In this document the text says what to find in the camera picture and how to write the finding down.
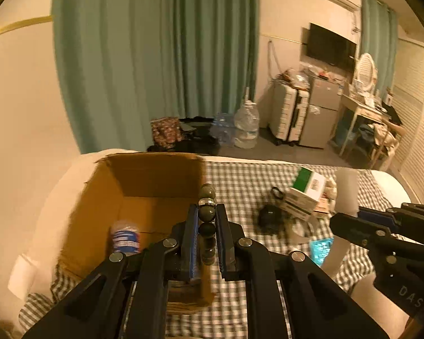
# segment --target plastic water bottle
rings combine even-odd
[[[259,112],[256,103],[248,100],[248,88],[245,102],[234,116],[234,125],[234,145],[244,149],[253,148],[258,141]]]
[[[128,221],[116,221],[112,226],[113,252],[122,252],[127,256],[140,250],[140,235],[137,227]]]
[[[213,119],[210,134],[218,139],[220,145],[234,145],[235,128],[234,115],[218,113]]]

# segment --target television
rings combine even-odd
[[[310,24],[306,56],[348,72],[355,67],[356,44],[328,29]]]

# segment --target dark green bead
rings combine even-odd
[[[205,183],[201,186],[201,190],[199,190],[199,198],[210,197],[211,199],[215,199],[215,187],[210,183]]]
[[[211,238],[215,235],[215,225],[213,223],[202,223],[198,228],[199,234],[203,238]]]
[[[204,265],[208,265],[208,266],[210,266],[210,265],[213,265],[213,264],[214,264],[214,262],[215,262],[215,256],[212,256],[212,257],[210,257],[210,258],[203,258],[203,259],[202,259],[202,263],[203,263]]]
[[[199,219],[203,222],[211,222],[215,218],[215,207],[204,205],[199,208]]]
[[[202,241],[203,241],[202,244],[204,246],[204,249],[206,249],[206,250],[213,249],[215,247],[215,245],[217,244],[215,237],[205,238]]]
[[[214,257],[215,256],[215,247],[212,248],[212,249],[204,250],[201,255],[202,255],[203,259]]]

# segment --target bed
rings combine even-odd
[[[47,311],[53,302],[60,300],[75,282],[53,271],[67,229],[67,216],[92,172],[94,163],[101,157],[119,152],[109,149],[104,152],[80,156],[71,169],[62,177],[48,197],[39,218],[35,235],[27,256],[36,260],[39,269],[19,315],[20,324],[28,329]],[[269,193],[272,186],[288,188],[299,168],[298,164],[282,161],[259,161],[225,157],[204,157],[207,181],[217,189],[217,202],[226,205],[230,221],[242,225],[245,235],[263,243],[269,250],[289,253],[298,249],[309,254],[309,245],[290,245],[285,237],[267,236],[258,232],[254,219],[258,210],[267,202],[273,202]],[[308,165],[312,170],[333,175],[335,167]],[[360,205],[378,210],[399,207],[410,202],[399,182],[385,172],[360,170]],[[313,239],[332,237],[328,221],[321,226]],[[340,267],[336,282],[349,291],[363,277],[373,271],[367,251],[351,245],[348,255]],[[217,293],[213,305],[194,315],[169,316],[167,336],[190,336],[199,338],[246,338],[246,300],[244,282],[224,282],[217,263],[211,269],[211,284]]]

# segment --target white suitcase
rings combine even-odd
[[[300,134],[302,133],[303,124],[305,123],[306,109],[309,103],[309,93],[307,90],[298,91],[297,105],[295,110],[298,111],[297,116],[294,118],[291,123],[291,130],[289,132],[288,141],[299,141]]]
[[[289,133],[296,96],[296,89],[284,83],[275,82],[269,127],[272,134],[282,141],[287,139]]]

